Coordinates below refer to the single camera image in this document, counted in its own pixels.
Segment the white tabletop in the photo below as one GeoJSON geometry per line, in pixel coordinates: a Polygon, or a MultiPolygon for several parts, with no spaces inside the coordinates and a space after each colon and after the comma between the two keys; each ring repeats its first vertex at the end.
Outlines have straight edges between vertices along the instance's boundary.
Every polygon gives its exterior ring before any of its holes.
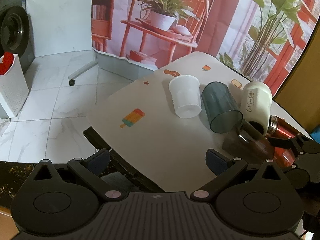
{"type": "MultiPolygon", "coordinates": [[[[229,156],[221,149],[225,134],[215,134],[210,130],[204,107],[194,118],[181,119],[175,115],[168,89],[174,77],[164,70],[197,77],[200,92],[212,81],[223,82],[239,104],[242,91],[231,81],[236,79],[243,86],[249,82],[216,58],[194,52],[106,98],[103,104],[89,113],[88,119],[95,131],[124,160],[163,190],[190,194],[215,177],[205,164],[208,149],[213,148],[229,156]],[[205,65],[211,69],[204,71],[205,65]],[[122,119],[135,109],[140,109],[145,115],[133,126],[121,128],[122,119]]],[[[284,118],[308,136],[275,102],[272,102],[271,114],[284,118]]]]}

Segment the washing machine door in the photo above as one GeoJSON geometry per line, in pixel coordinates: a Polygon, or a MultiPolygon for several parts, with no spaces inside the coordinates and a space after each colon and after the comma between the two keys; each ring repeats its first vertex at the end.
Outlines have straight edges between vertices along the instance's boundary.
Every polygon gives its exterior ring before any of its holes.
{"type": "Polygon", "coordinates": [[[18,53],[21,57],[27,48],[29,35],[29,19],[26,11],[20,6],[12,6],[1,24],[1,54],[8,51],[13,54],[18,53]]]}

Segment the washing machine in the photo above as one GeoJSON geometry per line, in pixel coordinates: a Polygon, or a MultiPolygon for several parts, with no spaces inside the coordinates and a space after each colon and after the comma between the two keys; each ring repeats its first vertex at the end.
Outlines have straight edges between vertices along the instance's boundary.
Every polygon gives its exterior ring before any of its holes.
{"type": "Polygon", "coordinates": [[[0,56],[18,53],[25,73],[35,59],[31,23],[26,0],[0,0],[0,56]]]}

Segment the silver screw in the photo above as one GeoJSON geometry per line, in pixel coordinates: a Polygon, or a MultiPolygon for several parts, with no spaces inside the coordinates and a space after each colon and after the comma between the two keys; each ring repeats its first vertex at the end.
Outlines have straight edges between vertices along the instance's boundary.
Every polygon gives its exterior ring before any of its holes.
{"type": "Polygon", "coordinates": [[[121,196],[121,192],[117,190],[109,190],[106,192],[106,197],[108,198],[118,198],[121,196]]]}
{"type": "Polygon", "coordinates": [[[205,190],[197,190],[193,193],[193,195],[198,198],[206,198],[209,197],[209,192],[205,190]]]}

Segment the caster wheel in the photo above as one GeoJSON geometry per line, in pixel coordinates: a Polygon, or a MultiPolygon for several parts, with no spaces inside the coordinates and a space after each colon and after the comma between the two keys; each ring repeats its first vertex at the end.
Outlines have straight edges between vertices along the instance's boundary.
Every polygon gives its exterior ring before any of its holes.
{"type": "Polygon", "coordinates": [[[74,79],[69,80],[69,86],[73,87],[75,85],[76,81],[74,79]]]}

